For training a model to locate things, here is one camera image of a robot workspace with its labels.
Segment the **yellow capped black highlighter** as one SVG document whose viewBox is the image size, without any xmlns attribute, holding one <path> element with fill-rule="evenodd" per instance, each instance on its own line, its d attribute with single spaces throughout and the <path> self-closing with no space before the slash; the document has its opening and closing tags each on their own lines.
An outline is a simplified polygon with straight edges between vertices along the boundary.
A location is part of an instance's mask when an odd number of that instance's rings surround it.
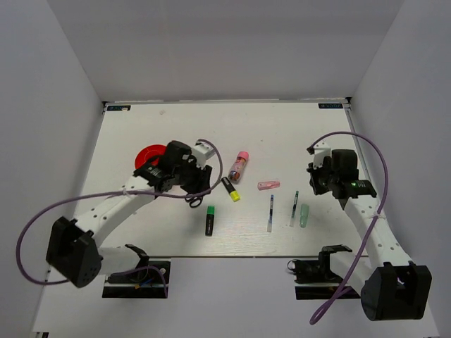
<svg viewBox="0 0 451 338">
<path fill-rule="evenodd" d="M 228 195 L 230 196 L 230 198 L 236 202 L 240 200 L 240 195 L 237 192 L 236 188 L 232 185 L 231 181 L 227 178 L 227 177 L 222 177 L 221 178 L 221 182 L 223 184 L 223 186 L 225 187 Z"/>
</svg>

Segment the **black handled scissors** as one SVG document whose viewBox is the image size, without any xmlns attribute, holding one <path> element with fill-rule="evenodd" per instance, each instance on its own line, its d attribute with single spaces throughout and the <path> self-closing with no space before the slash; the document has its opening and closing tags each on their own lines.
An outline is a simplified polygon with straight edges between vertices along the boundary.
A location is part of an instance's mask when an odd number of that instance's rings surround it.
<svg viewBox="0 0 451 338">
<path fill-rule="evenodd" d="M 204 195 L 201 193 L 191 194 L 188 193 L 185 195 L 185 202 L 188 203 L 190 208 L 197 208 L 203 202 Z"/>
</svg>

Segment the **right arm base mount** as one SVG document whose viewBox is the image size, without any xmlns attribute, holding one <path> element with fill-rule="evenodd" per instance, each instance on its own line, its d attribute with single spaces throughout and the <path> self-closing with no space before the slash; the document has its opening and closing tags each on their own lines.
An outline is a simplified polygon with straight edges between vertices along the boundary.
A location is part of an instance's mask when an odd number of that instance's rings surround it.
<svg viewBox="0 0 451 338">
<path fill-rule="evenodd" d="M 292 259 L 288 261 L 287 269 L 295 278 L 298 301 L 328 300 L 342 282 L 342 278 L 334 273 L 321 272 L 317 260 Z"/>
</svg>

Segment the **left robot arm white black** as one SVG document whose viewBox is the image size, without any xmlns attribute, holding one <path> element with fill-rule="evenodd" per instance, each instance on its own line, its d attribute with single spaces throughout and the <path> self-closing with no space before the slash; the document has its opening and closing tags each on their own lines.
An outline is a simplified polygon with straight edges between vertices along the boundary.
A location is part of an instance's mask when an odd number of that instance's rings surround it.
<svg viewBox="0 0 451 338">
<path fill-rule="evenodd" d="M 200 204 L 212 190 L 212 168 L 207 161 L 218 154 L 205 139 L 194 146 L 179 141 L 166 145 L 162 154 L 148 158 L 111 196 L 72 220 L 61 217 L 53 225 L 46 260 L 75 287 L 87 286 L 97 275 L 128 275 L 143 280 L 149 257 L 133 245 L 105 247 L 106 238 L 141 207 L 159 197 L 170 198 L 181 188 L 188 203 Z"/>
</svg>

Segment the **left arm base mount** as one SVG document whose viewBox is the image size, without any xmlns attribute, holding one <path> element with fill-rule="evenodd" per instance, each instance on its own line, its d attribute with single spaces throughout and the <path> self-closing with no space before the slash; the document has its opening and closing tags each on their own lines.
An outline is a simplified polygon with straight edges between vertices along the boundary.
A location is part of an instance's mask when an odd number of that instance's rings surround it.
<svg viewBox="0 0 451 338">
<path fill-rule="evenodd" d="M 167 299 L 171 260 L 149 260 L 147 268 L 127 275 L 110 275 L 105 279 L 104 299 Z"/>
</svg>

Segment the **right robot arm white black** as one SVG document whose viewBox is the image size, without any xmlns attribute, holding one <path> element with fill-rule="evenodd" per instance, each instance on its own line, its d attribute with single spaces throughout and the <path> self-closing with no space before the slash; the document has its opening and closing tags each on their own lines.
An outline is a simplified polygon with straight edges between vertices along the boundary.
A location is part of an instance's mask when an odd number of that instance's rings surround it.
<svg viewBox="0 0 451 338">
<path fill-rule="evenodd" d="M 368 261 L 363 261 L 346 246 L 326 247 L 318 263 L 319 275 L 328 281 L 341 277 L 359 295 L 364 314 L 371 321 L 423 318 L 431 272 L 415 264 L 396 240 L 378 210 L 381 203 L 373 185 L 359 179 L 357 153 L 332 150 L 326 144 L 307 151 L 314 157 L 307 168 L 314 193 L 330 192 L 339 201 L 368 256 Z"/>
</svg>

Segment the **green capped black highlighter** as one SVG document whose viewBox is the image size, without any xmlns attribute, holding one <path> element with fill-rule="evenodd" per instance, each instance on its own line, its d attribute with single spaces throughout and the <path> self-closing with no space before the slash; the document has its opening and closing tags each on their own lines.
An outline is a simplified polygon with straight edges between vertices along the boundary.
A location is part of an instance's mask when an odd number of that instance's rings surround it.
<svg viewBox="0 0 451 338">
<path fill-rule="evenodd" d="M 214 228 L 215 207 L 208 206 L 206 211 L 205 235 L 210 237 Z"/>
</svg>

